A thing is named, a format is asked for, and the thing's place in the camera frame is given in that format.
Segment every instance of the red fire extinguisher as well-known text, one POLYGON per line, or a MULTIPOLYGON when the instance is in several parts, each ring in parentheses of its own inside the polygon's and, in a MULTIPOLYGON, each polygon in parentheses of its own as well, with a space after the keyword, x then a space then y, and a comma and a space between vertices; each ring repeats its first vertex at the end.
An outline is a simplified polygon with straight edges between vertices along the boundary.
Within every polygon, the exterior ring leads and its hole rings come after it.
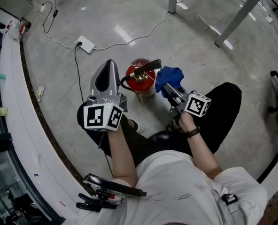
POLYGON ((152 62, 146 59, 138 59, 127 69, 125 77, 121 79, 120 85, 132 92, 138 93, 143 97, 151 97, 155 94, 155 72, 161 68, 161 60, 156 59, 152 62))

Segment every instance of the power outlet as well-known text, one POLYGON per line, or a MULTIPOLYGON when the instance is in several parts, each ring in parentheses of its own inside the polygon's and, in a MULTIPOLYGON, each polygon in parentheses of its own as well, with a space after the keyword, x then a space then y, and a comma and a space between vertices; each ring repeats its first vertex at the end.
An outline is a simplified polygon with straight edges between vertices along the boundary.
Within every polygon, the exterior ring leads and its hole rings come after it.
POLYGON ((95 44, 90 42, 87 38, 80 36, 77 40, 78 42, 82 42, 82 45, 79 45, 81 49, 83 49, 88 54, 91 54, 96 47, 95 44))

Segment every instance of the red object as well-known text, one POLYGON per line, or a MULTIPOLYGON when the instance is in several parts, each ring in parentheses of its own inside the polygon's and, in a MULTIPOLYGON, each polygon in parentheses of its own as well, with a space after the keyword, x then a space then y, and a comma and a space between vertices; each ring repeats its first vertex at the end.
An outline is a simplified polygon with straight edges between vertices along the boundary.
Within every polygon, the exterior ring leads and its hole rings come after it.
POLYGON ((20 28, 19 32, 22 33, 22 34, 25 32, 25 27, 23 25, 21 25, 21 28, 20 28))
MULTIPOLYGON (((128 70, 126 70, 125 75, 130 75, 133 73, 137 68, 144 66, 148 63, 146 60, 136 60, 133 65, 131 65, 128 70)), ((126 80, 126 83, 129 85, 130 88, 132 88, 135 91, 147 91, 149 90, 155 81, 155 72, 154 71, 147 71, 146 72, 149 76, 145 74, 144 78, 142 80, 137 80, 135 77, 132 77, 128 80, 126 80)))

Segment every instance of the blue rag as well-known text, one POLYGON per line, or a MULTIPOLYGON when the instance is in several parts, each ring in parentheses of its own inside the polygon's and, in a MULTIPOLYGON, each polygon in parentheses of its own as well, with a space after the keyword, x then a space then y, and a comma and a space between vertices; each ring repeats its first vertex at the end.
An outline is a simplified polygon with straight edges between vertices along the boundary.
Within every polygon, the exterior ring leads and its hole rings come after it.
POLYGON ((156 92, 162 91, 162 96, 167 98, 166 93, 162 90, 165 83, 170 83, 175 88, 181 87, 181 80, 184 78, 182 70, 178 67, 164 66, 157 74, 155 88, 156 92))

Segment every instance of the watch strap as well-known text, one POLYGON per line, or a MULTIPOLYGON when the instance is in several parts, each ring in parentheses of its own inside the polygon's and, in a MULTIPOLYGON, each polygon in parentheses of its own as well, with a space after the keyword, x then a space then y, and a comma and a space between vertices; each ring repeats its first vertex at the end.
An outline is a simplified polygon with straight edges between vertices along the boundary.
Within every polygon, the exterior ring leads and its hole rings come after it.
POLYGON ((197 135, 198 133, 200 133, 200 129, 197 127, 196 129, 194 129, 190 132, 186 132, 185 136, 186 136, 186 138, 190 138, 190 137, 193 137, 194 135, 197 135))

